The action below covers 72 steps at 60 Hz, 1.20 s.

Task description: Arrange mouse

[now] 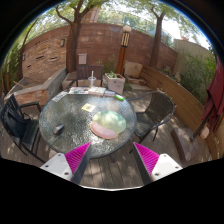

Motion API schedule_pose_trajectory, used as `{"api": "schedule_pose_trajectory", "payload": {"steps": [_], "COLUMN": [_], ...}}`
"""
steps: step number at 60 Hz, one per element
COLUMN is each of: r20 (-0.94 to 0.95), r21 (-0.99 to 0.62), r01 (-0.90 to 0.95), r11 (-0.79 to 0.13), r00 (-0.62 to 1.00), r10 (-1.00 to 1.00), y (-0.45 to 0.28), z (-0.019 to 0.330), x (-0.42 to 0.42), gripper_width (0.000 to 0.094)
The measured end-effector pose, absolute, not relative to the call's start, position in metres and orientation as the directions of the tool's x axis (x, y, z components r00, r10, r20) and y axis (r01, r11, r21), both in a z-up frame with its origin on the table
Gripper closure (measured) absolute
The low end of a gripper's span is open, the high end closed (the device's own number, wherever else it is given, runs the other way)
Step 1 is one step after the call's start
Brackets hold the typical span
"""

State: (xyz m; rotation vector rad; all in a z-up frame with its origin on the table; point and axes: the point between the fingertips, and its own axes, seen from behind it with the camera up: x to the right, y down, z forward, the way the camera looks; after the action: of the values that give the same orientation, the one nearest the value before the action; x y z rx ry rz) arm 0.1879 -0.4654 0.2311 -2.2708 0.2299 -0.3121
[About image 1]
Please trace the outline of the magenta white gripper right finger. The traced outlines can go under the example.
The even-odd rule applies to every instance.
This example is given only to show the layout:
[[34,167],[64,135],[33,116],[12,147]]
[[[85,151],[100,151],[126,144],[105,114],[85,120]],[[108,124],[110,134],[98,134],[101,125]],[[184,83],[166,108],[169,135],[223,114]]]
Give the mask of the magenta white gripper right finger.
[[144,185],[182,169],[168,154],[157,154],[136,142],[133,145],[133,155]]

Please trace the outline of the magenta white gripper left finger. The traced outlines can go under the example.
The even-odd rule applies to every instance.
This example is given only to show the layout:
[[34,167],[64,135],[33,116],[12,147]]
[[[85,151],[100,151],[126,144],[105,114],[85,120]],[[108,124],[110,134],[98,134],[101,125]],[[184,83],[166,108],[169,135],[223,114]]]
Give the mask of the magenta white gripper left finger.
[[57,153],[43,164],[41,169],[79,185],[91,153],[91,143],[88,142],[66,154]]

